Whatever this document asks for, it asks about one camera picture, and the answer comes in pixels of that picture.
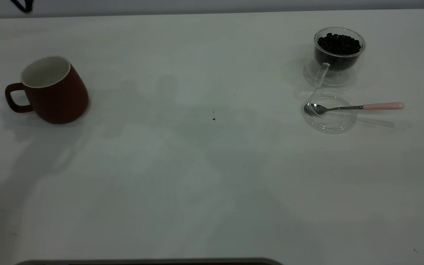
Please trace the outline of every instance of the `coffee bean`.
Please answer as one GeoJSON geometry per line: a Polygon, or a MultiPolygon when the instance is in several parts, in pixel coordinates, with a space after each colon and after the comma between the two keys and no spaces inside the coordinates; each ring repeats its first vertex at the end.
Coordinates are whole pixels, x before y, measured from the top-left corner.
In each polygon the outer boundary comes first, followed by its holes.
{"type": "Polygon", "coordinates": [[[360,42],[346,35],[328,33],[326,37],[320,37],[317,43],[323,50],[338,55],[355,54],[361,50],[360,42]]]}

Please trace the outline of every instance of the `mug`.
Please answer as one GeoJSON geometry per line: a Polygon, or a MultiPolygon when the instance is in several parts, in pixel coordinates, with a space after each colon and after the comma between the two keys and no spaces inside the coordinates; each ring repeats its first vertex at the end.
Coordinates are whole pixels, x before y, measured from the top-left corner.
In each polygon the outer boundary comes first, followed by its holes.
{"type": "Polygon", "coordinates": [[[357,71],[353,68],[366,47],[363,37],[357,32],[341,27],[324,28],[315,34],[314,46],[314,58],[305,67],[314,87],[342,86],[356,77],[357,71]],[[350,55],[327,52],[318,45],[318,39],[325,37],[328,33],[352,37],[360,42],[361,48],[357,53],[350,55]]]}
{"type": "Polygon", "coordinates": [[[53,124],[65,124],[79,118],[87,109],[88,91],[71,63],[59,56],[37,60],[26,67],[21,82],[6,87],[9,107],[18,113],[35,111],[53,124]],[[11,92],[24,90],[29,105],[15,104],[11,92]]]}

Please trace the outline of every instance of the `red mug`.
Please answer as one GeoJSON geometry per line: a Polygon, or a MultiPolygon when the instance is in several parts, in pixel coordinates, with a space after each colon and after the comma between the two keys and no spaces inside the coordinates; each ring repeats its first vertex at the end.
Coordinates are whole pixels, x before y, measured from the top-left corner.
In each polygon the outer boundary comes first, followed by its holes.
{"type": "Polygon", "coordinates": [[[88,91],[70,62],[59,56],[33,62],[21,74],[21,82],[5,90],[7,104],[15,112],[35,111],[53,124],[65,124],[79,118],[87,109],[88,91]],[[24,90],[29,105],[15,104],[11,92],[24,90]]]}

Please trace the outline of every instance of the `coffee beans in glass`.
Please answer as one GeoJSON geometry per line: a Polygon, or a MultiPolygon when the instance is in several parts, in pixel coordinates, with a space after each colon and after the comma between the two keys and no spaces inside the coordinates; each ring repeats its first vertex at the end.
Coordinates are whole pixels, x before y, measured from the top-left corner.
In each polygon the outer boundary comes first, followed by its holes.
{"type": "Polygon", "coordinates": [[[314,45],[314,57],[305,67],[313,86],[342,86],[356,77],[353,68],[366,47],[361,35],[347,28],[328,27],[315,34],[314,45]]]}

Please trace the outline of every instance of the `black object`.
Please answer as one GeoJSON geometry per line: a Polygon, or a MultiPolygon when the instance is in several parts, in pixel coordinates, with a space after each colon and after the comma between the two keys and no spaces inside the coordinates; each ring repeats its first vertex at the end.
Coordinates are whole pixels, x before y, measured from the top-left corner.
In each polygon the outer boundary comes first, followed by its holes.
{"type": "Polygon", "coordinates": [[[326,37],[318,39],[318,45],[323,50],[338,55],[350,55],[358,53],[361,45],[358,40],[345,35],[328,33],[326,37]]]}
{"type": "Polygon", "coordinates": [[[19,8],[19,10],[21,10],[24,13],[30,13],[32,12],[32,4],[34,3],[33,0],[24,0],[25,1],[25,7],[23,7],[18,0],[11,0],[11,2],[13,2],[13,4],[15,6],[17,6],[17,8],[19,8]]]}
{"type": "Polygon", "coordinates": [[[319,64],[329,63],[330,71],[343,71],[352,67],[359,55],[351,55],[361,50],[358,40],[345,35],[332,35],[331,33],[328,33],[324,38],[320,37],[318,39],[318,45],[321,49],[335,54],[327,54],[322,52],[318,47],[315,47],[315,59],[319,64]]]}

